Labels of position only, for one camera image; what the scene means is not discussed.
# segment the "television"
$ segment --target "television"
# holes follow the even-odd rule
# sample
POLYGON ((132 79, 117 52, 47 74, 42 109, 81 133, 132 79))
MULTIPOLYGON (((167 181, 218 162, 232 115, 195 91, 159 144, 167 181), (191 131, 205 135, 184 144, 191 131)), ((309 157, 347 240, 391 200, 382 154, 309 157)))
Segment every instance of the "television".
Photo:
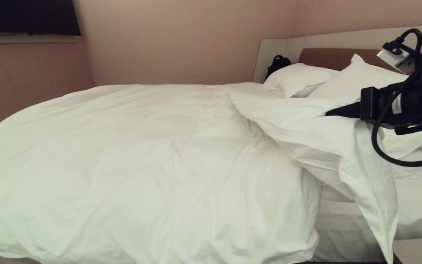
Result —
POLYGON ((73 0, 0 0, 0 33, 81 35, 73 0))

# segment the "bed frame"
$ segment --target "bed frame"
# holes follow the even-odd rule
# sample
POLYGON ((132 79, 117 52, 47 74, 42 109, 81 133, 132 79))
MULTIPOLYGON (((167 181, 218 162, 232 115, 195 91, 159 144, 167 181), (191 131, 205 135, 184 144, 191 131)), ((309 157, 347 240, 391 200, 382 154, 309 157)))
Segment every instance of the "bed frame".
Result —
MULTIPOLYGON (((258 52, 253 82, 264 82, 268 67, 276 55, 283 55, 292 63, 302 62, 317 67, 343 70, 350 64, 351 57, 356 53, 371 65, 393 70, 376 55, 385 42, 395 40, 410 28, 413 27, 263 40, 258 52)), ((415 28, 422 32, 422 26, 415 28)), ((409 35, 405 40, 405 45, 415 47, 415 36, 409 35)))

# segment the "white headboard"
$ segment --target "white headboard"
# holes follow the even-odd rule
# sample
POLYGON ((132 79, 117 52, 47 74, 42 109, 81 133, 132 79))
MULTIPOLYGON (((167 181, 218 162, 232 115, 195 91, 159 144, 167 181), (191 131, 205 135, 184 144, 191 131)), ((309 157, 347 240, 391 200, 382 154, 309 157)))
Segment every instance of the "white headboard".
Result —
MULTIPOLYGON (((264 82, 268 73, 268 67, 276 55, 283 55, 289 58, 292 63, 296 63, 299 61, 300 52, 305 48, 362 48, 380 50, 385 42, 395 40, 395 38, 410 28, 417 28, 422 32, 422 26, 420 26, 262 40, 256 60, 255 72, 253 73, 253 82, 264 82)), ((408 36, 405 40, 405 45, 415 47, 416 37, 414 35, 408 36)))

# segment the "duvet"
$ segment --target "duvet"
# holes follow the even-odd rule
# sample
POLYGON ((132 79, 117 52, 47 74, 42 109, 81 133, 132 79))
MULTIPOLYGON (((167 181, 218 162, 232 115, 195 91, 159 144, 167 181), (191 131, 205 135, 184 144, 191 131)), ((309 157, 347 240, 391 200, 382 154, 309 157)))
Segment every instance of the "duvet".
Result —
POLYGON ((354 100, 277 99, 253 83, 110 85, 22 110, 0 123, 0 256, 299 263, 330 187, 358 204, 391 263, 390 167, 367 125, 323 117, 354 100))

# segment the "wall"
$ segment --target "wall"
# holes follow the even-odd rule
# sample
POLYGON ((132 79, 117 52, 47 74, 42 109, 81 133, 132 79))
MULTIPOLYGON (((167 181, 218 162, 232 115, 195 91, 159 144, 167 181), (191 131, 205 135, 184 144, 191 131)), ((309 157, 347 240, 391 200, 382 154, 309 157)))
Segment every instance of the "wall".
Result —
POLYGON ((422 0, 298 0, 294 36, 422 26, 422 0))
POLYGON ((252 80, 260 41, 291 37, 297 0, 76 0, 96 85, 252 80))
POLYGON ((0 44, 0 122, 30 105, 93 86, 82 39, 0 44))

